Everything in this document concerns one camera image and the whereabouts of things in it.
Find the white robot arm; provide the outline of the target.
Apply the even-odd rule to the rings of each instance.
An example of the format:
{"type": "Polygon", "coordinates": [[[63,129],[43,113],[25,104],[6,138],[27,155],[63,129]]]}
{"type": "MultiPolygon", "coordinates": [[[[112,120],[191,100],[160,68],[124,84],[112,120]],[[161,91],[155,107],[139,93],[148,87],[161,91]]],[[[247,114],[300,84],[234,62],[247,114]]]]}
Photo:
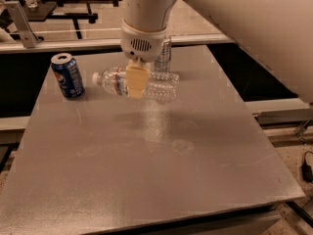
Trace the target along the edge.
{"type": "MultiPolygon", "coordinates": [[[[177,0],[123,0],[121,48],[149,63],[177,0]]],[[[303,102],[313,103],[313,0],[183,0],[303,102]]]]}

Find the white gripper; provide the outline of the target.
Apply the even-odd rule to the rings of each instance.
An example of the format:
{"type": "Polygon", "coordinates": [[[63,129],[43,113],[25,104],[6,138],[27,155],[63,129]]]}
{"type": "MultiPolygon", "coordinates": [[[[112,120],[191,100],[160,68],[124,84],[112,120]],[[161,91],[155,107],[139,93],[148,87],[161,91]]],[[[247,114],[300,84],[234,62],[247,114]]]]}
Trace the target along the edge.
{"type": "Polygon", "coordinates": [[[142,97],[150,77],[145,63],[154,61],[160,55],[165,34],[166,30],[147,32],[132,27],[126,21],[122,22],[120,46],[124,55],[131,59],[126,67],[129,97],[142,97]]]}

